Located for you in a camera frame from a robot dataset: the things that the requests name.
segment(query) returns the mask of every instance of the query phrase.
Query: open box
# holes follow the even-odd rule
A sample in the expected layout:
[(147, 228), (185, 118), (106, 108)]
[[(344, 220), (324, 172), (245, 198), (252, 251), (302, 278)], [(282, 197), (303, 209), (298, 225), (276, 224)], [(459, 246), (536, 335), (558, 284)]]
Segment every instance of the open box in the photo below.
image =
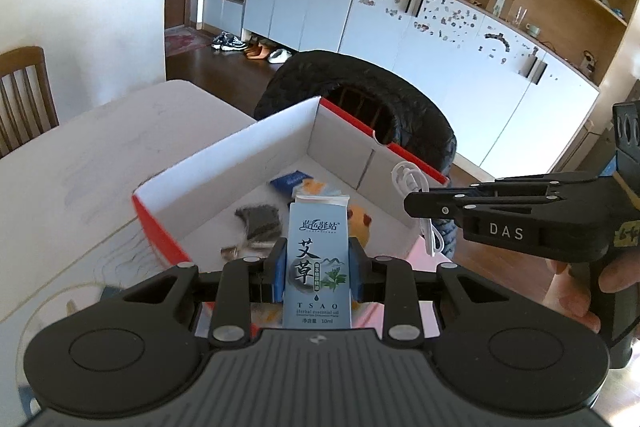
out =
[[(134, 192), (133, 204), (163, 264), (193, 261), (200, 271), (218, 271), (224, 265), (220, 250), (244, 238), (244, 224), (234, 215), (237, 208), (276, 206), (282, 235), (287, 235), (289, 200), (269, 181), (300, 170), (350, 195), (350, 203), (369, 214), (367, 255), (407, 259), (419, 225), (404, 211), (392, 169), (408, 160), (425, 172), (430, 186), (441, 187), (447, 180), (396, 144), (380, 145), (372, 135), (331, 102), (312, 98), (161, 172)], [(354, 313), (354, 326), (366, 323), (369, 313)]]

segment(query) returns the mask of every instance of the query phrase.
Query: white cable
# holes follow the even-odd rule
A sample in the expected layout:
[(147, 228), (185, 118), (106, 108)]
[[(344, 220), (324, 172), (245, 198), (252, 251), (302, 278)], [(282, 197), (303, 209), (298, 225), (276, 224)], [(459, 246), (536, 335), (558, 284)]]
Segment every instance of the white cable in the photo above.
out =
[[(391, 171), (391, 182), (403, 200), (410, 192), (429, 192), (427, 176), (411, 162), (400, 162), (396, 165)], [(427, 254), (433, 256), (436, 253), (442, 253), (444, 240), (438, 229), (433, 226), (431, 219), (420, 218), (420, 231), (424, 237)]]

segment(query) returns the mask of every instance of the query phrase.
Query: doormat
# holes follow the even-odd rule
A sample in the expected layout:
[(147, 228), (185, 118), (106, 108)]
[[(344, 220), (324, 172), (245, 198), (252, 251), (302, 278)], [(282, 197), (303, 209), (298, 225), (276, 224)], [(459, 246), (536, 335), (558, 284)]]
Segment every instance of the doormat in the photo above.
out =
[(210, 37), (189, 26), (171, 28), (164, 32), (164, 56), (172, 57), (180, 53), (204, 48), (210, 42)]

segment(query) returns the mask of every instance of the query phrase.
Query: black chair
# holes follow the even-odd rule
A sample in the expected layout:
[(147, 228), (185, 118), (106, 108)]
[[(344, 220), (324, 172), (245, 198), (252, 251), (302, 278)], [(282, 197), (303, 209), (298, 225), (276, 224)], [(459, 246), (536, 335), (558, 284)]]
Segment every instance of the black chair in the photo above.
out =
[[(359, 58), (324, 51), (302, 52), (285, 62), (254, 110), (261, 120), (314, 96), (324, 96), (376, 132), (444, 175), (456, 153), (456, 136), (441, 111), (414, 86), (390, 71)], [(444, 238), (443, 253), (453, 256), (456, 226), (434, 219)]]

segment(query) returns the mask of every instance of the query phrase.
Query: dark wooden floor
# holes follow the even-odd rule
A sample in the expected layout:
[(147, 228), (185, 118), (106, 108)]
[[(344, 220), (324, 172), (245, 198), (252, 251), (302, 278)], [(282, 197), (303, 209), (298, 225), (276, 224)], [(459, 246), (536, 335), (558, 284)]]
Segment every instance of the dark wooden floor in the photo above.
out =
[[(207, 47), (167, 58), (166, 77), (190, 80), (253, 116), (277, 67), (264, 60), (247, 60), (241, 53), (221, 53)], [(476, 181), (455, 166), (450, 177), (459, 187)], [(537, 302), (542, 302), (552, 279), (543, 259), (465, 241), (460, 230), (454, 261)], [(614, 427), (640, 425), (640, 343), (625, 369), (609, 372), (595, 409)]]

